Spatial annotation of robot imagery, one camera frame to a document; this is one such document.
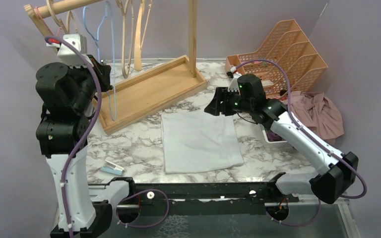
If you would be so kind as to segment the white skirt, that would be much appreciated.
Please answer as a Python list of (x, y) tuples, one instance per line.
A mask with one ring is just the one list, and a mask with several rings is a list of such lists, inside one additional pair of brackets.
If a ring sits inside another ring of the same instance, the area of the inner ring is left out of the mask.
[(161, 116), (165, 172), (195, 174), (244, 163), (232, 117), (203, 111)]

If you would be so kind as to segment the pink skirt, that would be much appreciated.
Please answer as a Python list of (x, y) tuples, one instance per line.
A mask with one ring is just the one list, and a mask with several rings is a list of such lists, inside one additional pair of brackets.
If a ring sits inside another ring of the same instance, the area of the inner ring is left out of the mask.
[(342, 114), (323, 92), (291, 92), (291, 111), (303, 125), (332, 146), (344, 134)]

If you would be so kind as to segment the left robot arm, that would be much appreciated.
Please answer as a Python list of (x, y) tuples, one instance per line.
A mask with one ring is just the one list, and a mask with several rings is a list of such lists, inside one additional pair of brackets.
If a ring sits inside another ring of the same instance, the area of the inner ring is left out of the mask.
[(87, 67), (71, 68), (61, 62), (49, 63), (36, 73), (36, 91), (43, 100), (41, 122), (36, 130), (41, 153), (52, 171), (60, 211), (53, 238), (100, 238), (115, 217), (122, 201), (135, 200), (131, 178), (114, 178), (91, 197), (87, 182), (87, 140), (91, 120), (87, 109), (95, 99), (96, 83), (102, 91), (111, 89), (111, 67), (88, 56), (96, 73)]

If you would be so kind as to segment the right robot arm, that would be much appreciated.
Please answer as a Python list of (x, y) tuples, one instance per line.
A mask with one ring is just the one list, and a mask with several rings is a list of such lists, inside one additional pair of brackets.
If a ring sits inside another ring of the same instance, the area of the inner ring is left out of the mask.
[(358, 157), (335, 149), (288, 112), (285, 104), (268, 99), (261, 81), (253, 74), (235, 80), (236, 91), (217, 87), (212, 101), (204, 112), (213, 116), (232, 116), (247, 113), (254, 122), (286, 140), (315, 168), (310, 174), (283, 174), (275, 176), (266, 189), (274, 202), (288, 194), (312, 194), (327, 204), (334, 203), (355, 181)]

